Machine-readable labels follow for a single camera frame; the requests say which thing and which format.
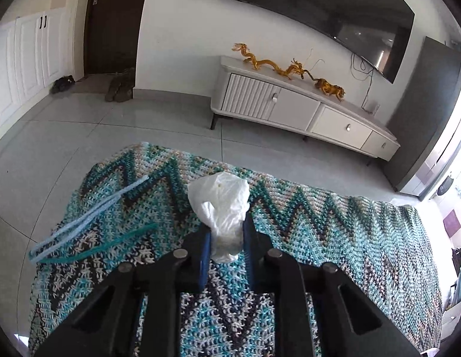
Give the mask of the light blue pipe cleaner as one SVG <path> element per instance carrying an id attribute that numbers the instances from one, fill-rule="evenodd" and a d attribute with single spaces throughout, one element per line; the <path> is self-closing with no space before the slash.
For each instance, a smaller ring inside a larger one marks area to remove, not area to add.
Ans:
<path id="1" fill-rule="evenodd" d="M 105 212 L 107 209 L 109 209 L 109 207 L 118 202 L 124 194 L 134 190 L 140 184 L 143 184 L 148 180 L 148 175 L 140 177 L 132 184 L 100 200 L 97 204 L 95 204 L 95 206 L 78 217 L 76 220 L 73 220 L 59 228 L 49 238 L 43 240 L 30 250 L 30 262 L 32 264 L 37 264 L 38 262 L 46 259 L 47 256 L 49 256 L 54 251 L 75 239 L 78 234 L 87 228 L 87 226 L 92 222 L 92 220 L 94 220 L 95 217 Z"/>

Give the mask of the golden dragon figurine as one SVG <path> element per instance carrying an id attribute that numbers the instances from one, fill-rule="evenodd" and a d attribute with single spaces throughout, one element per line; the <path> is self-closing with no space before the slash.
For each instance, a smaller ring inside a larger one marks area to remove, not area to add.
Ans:
<path id="1" fill-rule="evenodd" d="M 232 47 L 234 52 L 239 52 L 244 57 L 245 63 L 250 63 L 253 66 L 254 70 L 260 70 L 262 66 L 270 66 L 273 68 L 273 71 L 277 73 L 279 76 L 284 76 L 288 78 L 288 80 L 292 79 L 292 75 L 298 75 L 301 79 L 305 78 L 305 74 L 307 74 L 312 80 L 313 76 L 310 72 L 303 68 L 302 63 L 293 59 L 290 63 L 290 66 L 286 69 L 280 68 L 276 62 L 269 60 L 269 59 L 261 59 L 259 60 L 255 54 L 250 52 L 248 46 L 245 43 L 235 43 Z"/>

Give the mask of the golden tiger figurine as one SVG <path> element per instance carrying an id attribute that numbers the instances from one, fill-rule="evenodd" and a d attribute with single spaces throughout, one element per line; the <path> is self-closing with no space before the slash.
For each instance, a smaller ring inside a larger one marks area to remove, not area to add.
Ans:
<path id="1" fill-rule="evenodd" d="M 316 89 L 324 93 L 326 96 L 335 96 L 338 101 L 343 101 L 345 96 L 344 88 L 339 85 L 332 85 L 324 78 L 313 78 L 314 86 Z"/>

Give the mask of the white low tv cabinet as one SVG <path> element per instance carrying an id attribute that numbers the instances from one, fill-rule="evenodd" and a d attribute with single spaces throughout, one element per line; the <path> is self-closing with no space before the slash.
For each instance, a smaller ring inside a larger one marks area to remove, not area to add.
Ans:
<path id="1" fill-rule="evenodd" d="M 269 68 L 254 70 L 231 57 L 220 58 L 210 110 L 212 130 L 219 118 L 238 118 L 386 161 L 400 147 L 397 138 L 383 124 L 349 101 L 338 101 L 308 82 L 290 81 Z"/>

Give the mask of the large black wall television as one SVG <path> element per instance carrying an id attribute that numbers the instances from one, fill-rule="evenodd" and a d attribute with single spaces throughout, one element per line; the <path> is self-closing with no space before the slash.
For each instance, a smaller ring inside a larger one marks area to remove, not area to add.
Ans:
<path id="1" fill-rule="evenodd" d="M 394 82 L 415 14 L 405 0 L 236 0 L 326 35 Z"/>

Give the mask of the zigzag knitted table cloth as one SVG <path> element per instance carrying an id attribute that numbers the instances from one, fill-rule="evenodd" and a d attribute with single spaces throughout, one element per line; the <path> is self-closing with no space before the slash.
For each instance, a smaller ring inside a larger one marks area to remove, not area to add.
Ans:
<path id="1" fill-rule="evenodd" d="M 442 294 L 429 237 L 412 206 L 341 196 L 267 173 L 138 143 L 96 163 L 67 204 L 62 227 L 140 177 L 75 239 L 36 267 L 29 350 L 117 265 L 151 264 L 199 226 L 188 184 L 227 172 L 250 186 L 256 229 L 302 264 L 338 265 L 419 351 L 438 347 Z"/>

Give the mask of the white tissue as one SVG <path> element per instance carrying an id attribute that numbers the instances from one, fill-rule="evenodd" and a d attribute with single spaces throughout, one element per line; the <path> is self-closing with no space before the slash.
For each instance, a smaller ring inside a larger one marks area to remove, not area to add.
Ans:
<path id="1" fill-rule="evenodd" d="M 250 186 L 227 172 L 202 176 L 188 184 L 195 215 L 211 230 L 211 259 L 233 263 L 243 250 L 243 222 L 250 209 Z"/>

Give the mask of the silver double door refrigerator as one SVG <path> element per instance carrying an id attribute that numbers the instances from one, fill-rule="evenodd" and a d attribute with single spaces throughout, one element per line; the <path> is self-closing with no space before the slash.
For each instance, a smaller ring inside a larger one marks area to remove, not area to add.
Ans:
<path id="1" fill-rule="evenodd" d="M 388 122 L 400 147 L 383 166 L 397 192 L 418 196 L 431 182 L 459 110 L 461 53 L 426 37 L 402 99 Z"/>

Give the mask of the dark shoes by door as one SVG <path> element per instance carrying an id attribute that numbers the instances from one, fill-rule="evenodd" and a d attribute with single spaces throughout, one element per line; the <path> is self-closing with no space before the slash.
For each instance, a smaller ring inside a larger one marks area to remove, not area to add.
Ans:
<path id="1" fill-rule="evenodd" d="M 105 95 L 107 102 L 124 102 L 133 98 L 135 86 L 135 68 L 127 68 L 123 73 L 117 74 L 109 84 Z"/>

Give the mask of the dark brown entrance door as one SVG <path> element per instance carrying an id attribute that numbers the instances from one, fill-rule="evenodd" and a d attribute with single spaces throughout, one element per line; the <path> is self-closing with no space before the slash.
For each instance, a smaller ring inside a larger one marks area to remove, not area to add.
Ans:
<path id="1" fill-rule="evenodd" d="M 84 73 L 122 73 L 136 66 L 145 0 L 89 0 Z"/>

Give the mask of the purple cube stool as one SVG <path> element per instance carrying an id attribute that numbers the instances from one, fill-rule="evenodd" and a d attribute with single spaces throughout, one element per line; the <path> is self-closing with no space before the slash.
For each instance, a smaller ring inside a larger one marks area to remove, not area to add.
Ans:
<path id="1" fill-rule="evenodd" d="M 443 219 L 443 224 L 449 238 L 452 238 L 459 231 L 461 223 L 454 209 Z"/>

